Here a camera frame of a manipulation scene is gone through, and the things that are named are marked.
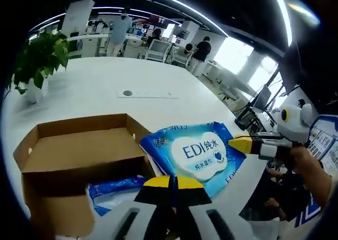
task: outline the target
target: white pot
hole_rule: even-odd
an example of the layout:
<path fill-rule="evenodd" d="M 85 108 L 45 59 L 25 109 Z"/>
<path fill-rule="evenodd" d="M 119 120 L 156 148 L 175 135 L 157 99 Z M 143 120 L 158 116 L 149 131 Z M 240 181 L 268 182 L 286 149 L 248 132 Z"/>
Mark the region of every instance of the white pot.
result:
<path fill-rule="evenodd" d="M 27 89 L 24 94 L 25 98 L 29 103 L 35 104 L 46 96 L 48 92 L 48 81 L 47 79 L 44 79 L 42 88 L 39 89 L 35 86 L 33 78 L 31 78 L 28 84 L 24 84 L 24 87 Z"/>

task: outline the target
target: open cardboard box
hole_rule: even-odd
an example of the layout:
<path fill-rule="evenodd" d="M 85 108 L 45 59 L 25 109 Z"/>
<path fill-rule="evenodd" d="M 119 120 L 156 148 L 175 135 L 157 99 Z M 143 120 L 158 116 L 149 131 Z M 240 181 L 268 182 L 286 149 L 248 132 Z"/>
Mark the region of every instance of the open cardboard box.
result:
<path fill-rule="evenodd" d="M 150 132 L 127 114 L 38 124 L 14 158 L 33 227 L 42 239 L 86 236 L 94 218 L 86 184 L 136 175 L 154 177 L 138 146 Z"/>

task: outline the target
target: blue plastic package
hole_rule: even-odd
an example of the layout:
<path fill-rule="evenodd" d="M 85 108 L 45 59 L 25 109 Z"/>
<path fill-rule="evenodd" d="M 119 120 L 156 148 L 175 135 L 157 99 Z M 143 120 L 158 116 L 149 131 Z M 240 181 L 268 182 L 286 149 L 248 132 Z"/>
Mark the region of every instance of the blue plastic package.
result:
<path fill-rule="evenodd" d="M 89 184 L 87 191 L 92 207 L 99 216 L 103 216 L 120 203 L 134 200 L 147 180 L 137 176 L 97 185 Z"/>
<path fill-rule="evenodd" d="M 228 146 L 232 135 L 224 124 L 171 126 L 145 136 L 141 147 L 163 175 L 196 178 L 212 198 L 234 176 L 243 153 Z"/>

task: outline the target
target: white office chair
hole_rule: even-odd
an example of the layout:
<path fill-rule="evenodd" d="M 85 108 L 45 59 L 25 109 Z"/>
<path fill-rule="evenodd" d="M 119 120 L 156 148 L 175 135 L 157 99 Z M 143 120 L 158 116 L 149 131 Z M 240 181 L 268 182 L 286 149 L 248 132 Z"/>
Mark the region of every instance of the white office chair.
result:
<path fill-rule="evenodd" d="M 164 62 L 169 53 L 171 43 L 154 39 L 150 44 L 144 59 Z"/>
<path fill-rule="evenodd" d="M 176 54 L 174 54 L 173 59 L 172 59 L 172 64 L 178 63 L 181 64 L 182 66 L 184 66 L 184 68 L 188 65 L 192 55 L 193 55 L 193 51 L 191 51 L 188 54 L 185 54 L 185 48 L 184 47 L 180 47 L 178 49 L 178 51 L 176 52 Z"/>

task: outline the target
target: potted plant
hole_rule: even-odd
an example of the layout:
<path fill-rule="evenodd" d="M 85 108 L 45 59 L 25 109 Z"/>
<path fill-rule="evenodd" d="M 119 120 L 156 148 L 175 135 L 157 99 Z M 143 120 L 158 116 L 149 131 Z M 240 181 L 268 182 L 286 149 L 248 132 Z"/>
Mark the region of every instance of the potted plant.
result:
<path fill-rule="evenodd" d="M 14 76 L 15 89 L 20 94 L 26 93 L 31 103 L 38 102 L 48 90 L 45 78 L 57 71 L 60 65 L 67 67 L 68 49 L 67 37 L 61 33 L 41 33 L 31 42 L 26 41 L 17 55 L 6 88 L 11 89 Z"/>

